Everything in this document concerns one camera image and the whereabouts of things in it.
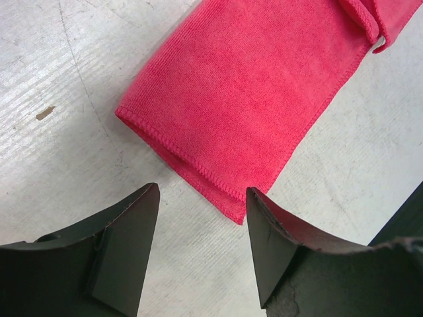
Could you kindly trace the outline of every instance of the black plastic part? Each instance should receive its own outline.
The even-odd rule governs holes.
[[[328,234],[247,190],[262,308],[269,317],[423,316],[423,239],[374,248]]]
[[[34,243],[0,246],[1,317],[136,317],[157,184]]]
[[[423,182],[370,242],[370,246],[404,236],[423,237]]]

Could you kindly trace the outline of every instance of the red cloth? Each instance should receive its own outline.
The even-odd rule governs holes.
[[[224,215],[266,193],[378,37],[421,0],[203,0],[116,115]]]

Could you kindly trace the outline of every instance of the tabletop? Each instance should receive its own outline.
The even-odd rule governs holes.
[[[248,227],[226,219],[116,116],[193,0],[0,3],[0,244],[33,241],[148,182],[161,206],[139,316],[264,316]],[[271,189],[367,244],[423,180],[423,10],[369,53]]]

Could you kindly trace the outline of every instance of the pink towel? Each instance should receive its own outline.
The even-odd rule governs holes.
[[[225,216],[266,193],[380,36],[421,0],[203,0],[116,115]]]

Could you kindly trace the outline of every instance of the brown spot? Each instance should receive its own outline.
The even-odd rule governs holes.
[[[46,116],[48,116],[49,114],[51,114],[52,112],[53,112],[53,109],[54,109],[55,107],[48,107],[47,109],[45,109],[44,111],[42,111],[42,112],[40,112],[39,114],[37,114],[36,116],[35,116],[35,118],[38,120],[38,121],[41,121],[41,120],[43,120]]]

